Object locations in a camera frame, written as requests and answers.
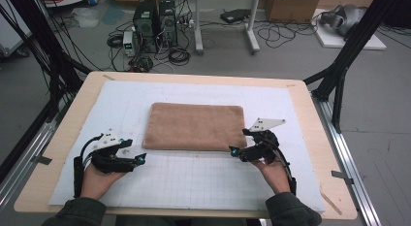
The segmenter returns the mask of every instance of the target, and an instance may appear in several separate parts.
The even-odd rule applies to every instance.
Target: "gray floor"
[[[101,21],[93,29],[74,27],[70,33],[94,64],[101,68],[109,67],[108,34],[131,19],[132,15],[119,14],[111,0],[101,2],[94,9],[99,11],[101,19],[106,19],[105,22]],[[71,8],[62,10],[67,13]],[[105,17],[108,11],[111,11],[111,20]],[[209,12],[202,17],[218,20],[218,15],[219,12]],[[411,37],[389,34],[411,46]],[[387,49],[362,51],[350,68],[345,85],[341,128],[381,223],[411,225],[411,49],[381,34],[376,35]],[[298,35],[280,48],[268,48],[258,38],[261,51],[251,55],[242,28],[205,27],[203,39],[205,54],[199,56],[193,52],[191,43],[191,60],[186,66],[174,66],[177,74],[303,80],[327,68],[340,51],[338,48],[322,48],[314,35]],[[127,60],[120,52],[115,66],[123,69],[123,63]],[[152,72],[172,74],[174,71],[166,65],[159,65]],[[40,112],[48,96],[46,83],[33,56],[12,57],[0,63],[0,84],[2,162]],[[18,213],[13,210],[18,192],[0,214],[1,224],[41,224],[48,214]],[[114,217],[107,216],[104,225],[113,225],[113,222]],[[360,218],[354,221],[325,220],[323,225],[362,225],[362,221]]]

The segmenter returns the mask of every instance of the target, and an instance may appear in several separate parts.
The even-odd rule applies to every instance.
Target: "hand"
[[[275,194],[291,192],[287,173],[281,161],[275,159],[270,164],[257,160],[251,162],[263,174],[264,179]]]
[[[90,164],[84,171],[80,197],[99,200],[113,183],[125,175],[126,173],[104,174]]]

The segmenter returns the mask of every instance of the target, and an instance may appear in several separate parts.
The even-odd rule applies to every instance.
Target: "dark sleeve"
[[[292,193],[281,193],[266,201],[272,226],[316,226],[321,215],[300,202]]]
[[[67,201],[64,208],[54,217],[46,220],[43,226],[95,226],[101,225],[106,206],[97,200],[77,198]]]

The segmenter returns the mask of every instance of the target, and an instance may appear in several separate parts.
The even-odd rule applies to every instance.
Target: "white paper sheet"
[[[88,140],[112,128],[120,138],[133,140],[131,147],[117,153],[119,157],[134,157],[144,152],[147,156],[144,165],[116,182],[102,198],[107,206],[266,209],[265,200],[273,195],[272,190],[254,166],[231,157],[229,152],[142,148],[149,110],[155,102],[242,106],[246,127],[258,117],[286,119],[286,124],[271,131],[276,134],[281,150],[291,163],[293,176],[298,181],[297,196],[314,210],[325,210],[286,88],[137,81],[107,81],[103,86],[67,157],[49,203],[64,205],[73,198],[73,158],[79,155]],[[250,138],[247,142],[253,145]]]

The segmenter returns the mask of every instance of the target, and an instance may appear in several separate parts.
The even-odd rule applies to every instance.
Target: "brown cloth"
[[[154,103],[142,147],[230,151],[246,147],[244,112],[239,106]]]

